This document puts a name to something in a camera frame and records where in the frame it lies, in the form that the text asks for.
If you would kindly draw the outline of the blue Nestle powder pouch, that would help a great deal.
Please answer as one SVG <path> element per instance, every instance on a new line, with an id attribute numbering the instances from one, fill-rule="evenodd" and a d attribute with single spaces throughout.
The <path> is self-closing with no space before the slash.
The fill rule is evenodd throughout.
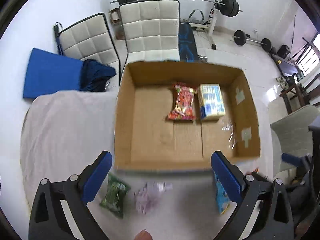
<path id="1" fill-rule="evenodd" d="M 221 181 L 218 179 L 216 173 L 214 173 L 214 180 L 216 185 L 216 203 L 219 213 L 224 214 L 230 206 L 230 199 L 221 184 Z"/>

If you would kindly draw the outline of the green snack bag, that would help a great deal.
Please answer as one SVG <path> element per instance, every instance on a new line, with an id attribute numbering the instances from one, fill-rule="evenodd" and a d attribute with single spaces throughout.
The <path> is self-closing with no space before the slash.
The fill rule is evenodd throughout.
<path id="1" fill-rule="evenodd" d="M 131 186 L 114 174 L 109 173 L 107 178 L 107 191 L 100 202 L 100 206 L 108 209 L 116 217 L 124 218 L 124 199 L 131 190 Z"/>

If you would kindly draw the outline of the lilac towel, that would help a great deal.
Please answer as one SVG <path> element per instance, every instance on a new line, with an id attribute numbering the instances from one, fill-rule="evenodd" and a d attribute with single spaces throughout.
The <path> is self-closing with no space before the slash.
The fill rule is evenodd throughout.
<path id="1" fill-rule="evenodd" d="M 150 213 L 159 204 L 162 195 L 172 188 L 172 183 L 167 182 L 146 183 L 133 195 L 137 212 L 143 215 Z"/>

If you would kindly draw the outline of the yellow tissue pack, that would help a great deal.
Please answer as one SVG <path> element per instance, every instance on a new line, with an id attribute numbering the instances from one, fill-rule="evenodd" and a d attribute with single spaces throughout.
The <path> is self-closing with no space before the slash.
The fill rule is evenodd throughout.
<path id="1" fill-rule="evenodd" d="M 218 84 L 202 84 L 198 88 L 201 120 L 219 120 L 225 116 L 225 105 Z"/>

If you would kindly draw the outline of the red floral snack bag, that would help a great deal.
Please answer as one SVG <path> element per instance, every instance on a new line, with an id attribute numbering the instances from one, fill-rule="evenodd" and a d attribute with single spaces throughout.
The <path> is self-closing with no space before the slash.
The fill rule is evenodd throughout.
<path id="1" fill-rule="evenodd" d="M 196 89 L 184 83 L 175 83 L 172 87 L 174 104 L 167 115 L 167 120 L 193 121 L 196 116 L 193 111 Z"/>

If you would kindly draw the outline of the wooden side table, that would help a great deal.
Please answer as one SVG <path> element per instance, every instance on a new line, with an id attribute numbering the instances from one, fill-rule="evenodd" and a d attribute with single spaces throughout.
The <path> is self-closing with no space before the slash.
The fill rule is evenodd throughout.
<path id="1" fill-rule="evenodd" d="M 295 83 L 294 85 L 289 86 L 288 89 L 282 90 L 280 97 L 284 101 L 288 114 L 293 113 L 291 101 L 295 98 L 298 99 L 298 109 L 310 104 L 309 95 L 300 83 Z"/>

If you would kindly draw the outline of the blue foam mat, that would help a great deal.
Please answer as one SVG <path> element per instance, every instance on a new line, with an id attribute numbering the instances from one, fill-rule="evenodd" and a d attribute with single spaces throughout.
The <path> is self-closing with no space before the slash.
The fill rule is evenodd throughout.
<path id="1" fill-rule="evenodd" d="M 82 61 L 33 48 L 25 74 L 23 98 L 61 90 L 79 90 Z"/>

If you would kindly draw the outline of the open cardboard box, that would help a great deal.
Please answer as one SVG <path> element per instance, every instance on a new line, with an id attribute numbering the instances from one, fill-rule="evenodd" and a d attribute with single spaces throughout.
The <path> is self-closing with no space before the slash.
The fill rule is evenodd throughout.
<path id="1" fill-rule="evenodd" d="M 206 170 L 215 151 L 232 163 L 260 156 L 257 112 L 242 70 L 182 61 L 124 68 L 116 108 L 117 168 Z"/>

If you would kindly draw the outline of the dark blue cloth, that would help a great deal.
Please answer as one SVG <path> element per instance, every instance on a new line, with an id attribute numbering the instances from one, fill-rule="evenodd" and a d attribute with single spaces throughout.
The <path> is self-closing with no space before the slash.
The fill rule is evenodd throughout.
<path id="1" fill-rule="evenodd" d="M 87 59 L 83 62 L 79 86 L 83 92 L 104 92 L 107 82 L 116 76 L 116 70 L 109 65 Z"/>

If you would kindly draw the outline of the white quilted chair left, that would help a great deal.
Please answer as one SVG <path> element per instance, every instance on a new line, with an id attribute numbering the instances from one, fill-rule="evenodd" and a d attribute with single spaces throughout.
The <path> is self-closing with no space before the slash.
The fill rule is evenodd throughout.
<path id="1" fill-rule="evenodd" d="M 59 32 L 59 38 L 67 57 L 81 61 L 93 59 L 113 67 L 116 75 L 111 83 L 119 86 L 120 58 L 104 13 L 89 16 L 63 29 Z"/>

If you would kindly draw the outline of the white quilted chair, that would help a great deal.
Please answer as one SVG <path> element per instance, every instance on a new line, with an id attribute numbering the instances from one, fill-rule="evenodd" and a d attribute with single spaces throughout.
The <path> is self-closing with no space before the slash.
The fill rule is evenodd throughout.
<path id="1" fill-rule="evenodd" d="M 126 64 L 180 61 L 178 0 L 143 0 L 119 7 L 127 47 Z"/>
<path id="2" fill-rule="evenodd" d="M 63 29 L 59 32 L 59 38 L 67 57 L 81 61 L 93 59 L 113 67 L 116 75 L 111 83 L 119 86 L 120 58 L 104 13 L 89 16 Z"/>

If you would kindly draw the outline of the barbell on floor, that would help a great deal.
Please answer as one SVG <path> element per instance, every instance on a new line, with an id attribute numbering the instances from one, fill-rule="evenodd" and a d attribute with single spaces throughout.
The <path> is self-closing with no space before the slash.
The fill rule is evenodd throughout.
<path id="1" fill-rule="evenodd" d="M 269 53 L 272 49 L 272 43 L 268 38 L 263 38 L 261 41 L 252 39 L 248 34 L 242 30 L 236 30 L 233 34 L 233 40 L 238 46 L 244 46 L 247 41 L 260 44 L 262 49 Z"/>

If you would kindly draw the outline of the black weight bench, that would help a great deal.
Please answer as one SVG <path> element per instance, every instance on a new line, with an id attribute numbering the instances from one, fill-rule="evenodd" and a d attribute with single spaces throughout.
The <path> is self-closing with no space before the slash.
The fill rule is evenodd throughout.
<path id="1" fill-rule="evenodd" d="M 197 62 L 199 60 L 193 30 L 189 23 L 180 22 L 178 33 L 180 60 Z"/>

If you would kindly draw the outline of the white quilted chair centre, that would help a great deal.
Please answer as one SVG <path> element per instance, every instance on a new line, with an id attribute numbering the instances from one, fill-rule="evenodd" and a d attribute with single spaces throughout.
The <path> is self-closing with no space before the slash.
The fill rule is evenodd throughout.
<path id="1" fill-rule="evenodd" d="M 119 7 L 127 47 L 126 64 L 180 61 L 178 0 L 143 0 Z"/>

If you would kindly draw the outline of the white squat rack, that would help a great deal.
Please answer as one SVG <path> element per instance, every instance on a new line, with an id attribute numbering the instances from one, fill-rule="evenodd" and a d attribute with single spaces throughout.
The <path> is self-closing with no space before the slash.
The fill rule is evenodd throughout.
<path id="1" fill-rule="evenodd" d="M 192 28 L 198 31 L 204 31 L 207 35 L 210 47 L 216 50 L 216 43 L 213 40 L 213 31 L 217 22 L 217 17 L 219 14 L 220 7 L 222 6 L 222 0 L 214 0 L 213 7 L 210 10 L 208 19 L 204 23 L 193 23 L 188 19 L 189 24 Z"/>

